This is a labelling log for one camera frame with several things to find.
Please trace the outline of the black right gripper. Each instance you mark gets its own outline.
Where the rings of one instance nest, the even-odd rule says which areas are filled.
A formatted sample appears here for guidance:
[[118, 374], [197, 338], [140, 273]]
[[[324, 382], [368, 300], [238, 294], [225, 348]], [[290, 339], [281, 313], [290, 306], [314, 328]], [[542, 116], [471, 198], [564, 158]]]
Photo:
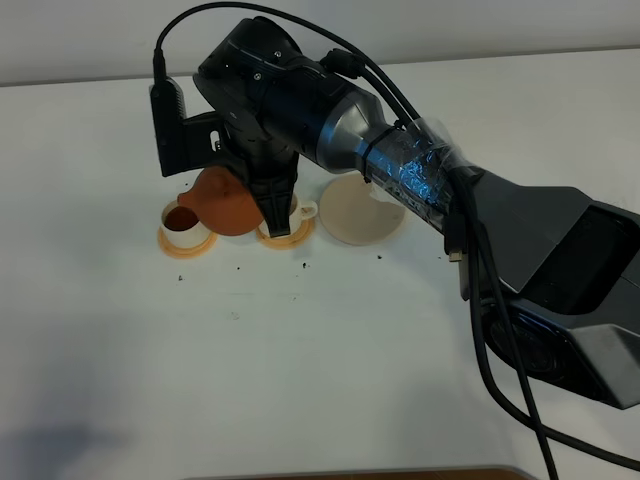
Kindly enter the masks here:
[[289, 235], [297, 159], [315, 153], [320, 134], [320, 66], [275, 22], [247, 18], [203, 61], [194, 82], [249, 160], [247, 186], [269, 236]]

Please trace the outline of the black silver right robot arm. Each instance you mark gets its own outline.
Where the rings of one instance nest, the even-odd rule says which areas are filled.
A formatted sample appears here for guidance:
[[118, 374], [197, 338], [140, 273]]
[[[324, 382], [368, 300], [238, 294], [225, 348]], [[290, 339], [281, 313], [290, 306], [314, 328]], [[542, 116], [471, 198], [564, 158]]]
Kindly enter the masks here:
[[271, 235], [291, 230], [297, 160], [358, 172], [460, 255], [480, 345], [537, 379], [619, 409], [639, 402], [639, 218], [572, 187], [526, 187], [468, 162], [363, 55], [306, 57], [245, 19], [194, 75]]

